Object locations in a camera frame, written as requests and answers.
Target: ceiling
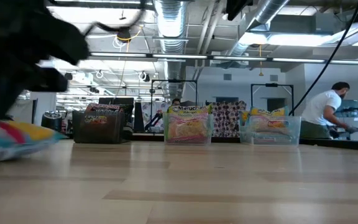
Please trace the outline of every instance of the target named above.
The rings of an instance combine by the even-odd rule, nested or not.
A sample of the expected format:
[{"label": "ceiling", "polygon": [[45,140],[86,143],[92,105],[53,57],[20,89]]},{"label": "ceiling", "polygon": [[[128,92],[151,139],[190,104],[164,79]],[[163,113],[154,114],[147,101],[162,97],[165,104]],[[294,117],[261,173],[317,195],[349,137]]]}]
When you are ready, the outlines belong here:
[{"label": "ceiling", "polygon": [[[206,12],[210,5],[210,0],[195,0],[189,1],[187,4],[186,13],[186,42],[185,53],[195,54],[201,31],[203,28],[203,13]],[[357,3],[356,0],[326,0],[326,1],[312,1],[312,0],[292,0],[285,6],[279,14],[283,15],[302,15],[312,16],[317,12],[339,12],[346,11]],[[99,21],[109,26],[120,26],[135,16],[136,9],[114,9],[108,7],[106,4],[89,3],[89,7],[49,7],[52,14],[64,21],[70,22],[77,26],[79,30],[85,30],[92,22]],[[255,6],[247,6],[242,10],[242,14],[247,14]],[[216,11],[213,16],[218,16],[219,20],[214,30],[214,36],[211,40],[207,54],[211,52],[222,52],[229,50],[238,39],[238,25],[241,21],[242,14],[239,14],[233,21],[227,21],[222,18],[221,13]],[[106,33],[100,29],[95,29],[88,37],[89,47],[92,52],[161,52],[159,40],[154,40],[153,37],[158,37],[158,27],[156,24],[155,13],[153,11],[146,11],[145,16],[138,26],[130,30],[131,36],[134,37],[128,44],[122,44],[115,40],[115,36]],[[294,47],[282,45],[262,45],[262,49],[249,47],[247,53],[251,56],[270,56],[270,57],[287,57],[287,58],[327,58],[331,54],[333,48],[317,48],[317,47]],[[338,52],[337,58],[354,59],[358,57],[358,47],[343,47]],[[65,62],[55,62],[58,69],[62,72],[72,70],[82,70],[93,74],[93,81],[97,85],[148,85],[139,80],[139,73],[145,72],[153,79],[164,79],[163,62],[131,62],[131,61],[117,61],[117,60],[91,60],[88,62],[81,62],[76,67]],[[265,68],[280,68],[282,72],[291,69],[297,64],[293,63],[264,63]],[[248,69],[252,70],[259,66],[259,62],[250,62]],[[118,92],[115,89],[108,89],[111,93],[125,94],[124,90]],[[138,94],[146,94],[146,91],[137,92]]]}]

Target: instant noodle package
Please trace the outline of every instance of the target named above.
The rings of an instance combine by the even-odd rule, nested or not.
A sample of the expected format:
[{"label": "instant noodle package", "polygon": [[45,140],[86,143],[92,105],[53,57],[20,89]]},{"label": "instant noodle package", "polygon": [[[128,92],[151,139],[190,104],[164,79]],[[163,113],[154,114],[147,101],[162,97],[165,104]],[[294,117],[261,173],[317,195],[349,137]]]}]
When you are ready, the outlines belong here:
[{"label": "instant noodle package", "polygon": [[301,118],[288,116],[287,107],[269,112],[251,108],[245,126],[240,127],[241,141],[261,145],[297,146]]},{"label": "instant noodle package", "polygon": [[0,121],[0,161],[41,151],[62,138],[58,132],[34,124]]},{"label": "instant noodle package", "polygon": [[209,144],[213,118],[209,106],[171,106],[164,113],[167,144]]}]

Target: metal duct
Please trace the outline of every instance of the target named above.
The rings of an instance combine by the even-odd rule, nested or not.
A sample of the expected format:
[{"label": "metal duct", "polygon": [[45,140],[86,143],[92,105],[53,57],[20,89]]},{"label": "metal duct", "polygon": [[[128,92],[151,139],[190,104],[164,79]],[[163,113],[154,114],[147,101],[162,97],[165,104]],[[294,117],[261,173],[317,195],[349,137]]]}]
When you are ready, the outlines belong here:
[{"label": "metal duct", "polygon": [[289,1],[290,0],[260,0],[258,2],[257,9],[254,12],[254,17],[247,23],[242,37],[234,44],[233,48],[227,54],[232,56],[243,55],[247,50],[248,45],[242,41],[248,40],[249,42],[249,37],[247,35],[250,35],[250,33],[248,31],[259,25],[272,21],[272,19]]},{"label": "metal duct", "polygon": [[[185,16],[186,4],[181,1],[156,0],[154,1],[155,11],[157,12],[157,25],[161,37],[185,36]],[[185,43],[180,40],[161,40],[161,49],[165,54],[183,54]],[[184,80],[186,78],[185,69],[182,62],[164,62],[165,78]],[[182,85],[168,84],[170,98],[181,96]]]}]

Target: man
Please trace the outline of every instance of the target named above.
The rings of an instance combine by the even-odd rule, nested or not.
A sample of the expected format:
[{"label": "man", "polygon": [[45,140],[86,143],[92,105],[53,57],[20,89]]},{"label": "man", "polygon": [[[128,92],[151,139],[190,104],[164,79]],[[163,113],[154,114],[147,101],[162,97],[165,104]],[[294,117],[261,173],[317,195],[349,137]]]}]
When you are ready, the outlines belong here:
[{"label": "man", "polygon": [[180,106],[180,99],[176,98],[172,100],[172,106]]},{"label": "man", "polygon": [[358,131],[357,128],[341,122],[334,115],[349,90],[348,83],[338,82],[331,90],[313,97],[302,113],[300,137],[330,139],[328,125],[332,124],[344,128],[351,134]]}]

